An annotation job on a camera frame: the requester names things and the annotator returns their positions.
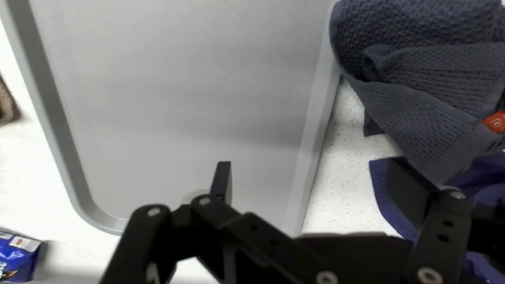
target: white table surface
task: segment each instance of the white table surface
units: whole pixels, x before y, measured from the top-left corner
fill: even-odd
[[[0,228],[46,242],[35,283],[96,283],[119,237],[92,228],[71,207],[2,24],[0,75],[22,112],[21,120],[0,128]],[[379,215],[368,161],[398,152],[385,138],[365,139],[362,125],[363,106],[343,84],[303,232],[396,234]],[[174,283],[215,281],[188,261]]]

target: black metal bracket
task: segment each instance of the black metal bracket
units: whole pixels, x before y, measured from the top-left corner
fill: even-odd
[[[412,245],[385,235],[291,239],[262,218],[227,205],[229,191],[231,163],[220,163],[210,194],[175,212],[164,205],[136,210],[101,284],[164,284],[177,262],[190,258],[197,258],[223,284],[477,283],[461,275],[464,254],[474,239],[488,245],[488,239],[474,234],[472,202],[450,193],[426,198],[431,204],[412,215],[425,224]],[[496,226],[488,224],[488,217],[483,220],[482,226]],[[493,248],[475,243],[475,250],[493,253],[504,239]]]

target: gray plastic panel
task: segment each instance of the gray plastic panel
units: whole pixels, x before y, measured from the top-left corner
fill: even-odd
[[[122,232],[232,161],[232,204],[302,229],[338,75],[333,2],[2,0],[78,213]]]

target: gray cloth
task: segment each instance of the gray cloth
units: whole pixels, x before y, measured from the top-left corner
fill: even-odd
[[[482,120],[505,90],[500,0],[341,0],[330,37],[344,78],[409,163],[436,183],[497,152]]]

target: screw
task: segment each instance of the screw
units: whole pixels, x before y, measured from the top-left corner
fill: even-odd
[[[417,280],[422,284],[444,284],[442,275],[437,270],[429,269],[429,267],[423,267],[423,269],[417,270]]]
[[[207,204],[210,204],[212,201],[210,201],[210,198],[209,196],[204,196],[201,201],[199,201],[199,204],[202,205],[202,207],[205,207]]]
[[[338,284],[338,278],[333,272],[321,272],[316,276],[317,284]]]
[[[156,215],[160,215],[160,213],[161,213],[161,210],[160,210],[158,207],[153,207],[153,209],[150,209],[150,210],[147,212],[147,217],[153,218],[153,217],[156,217]]]
[[[464,193],[461,193],[461,191],[453,191],[453,193],[452,193],[452,198],[453,198],[453,199],[466,199]]]
[[[145,280],[147,280],[149,284],[161,284],[160,273],[158,273],[158,265],[155,262],[147,265]]]

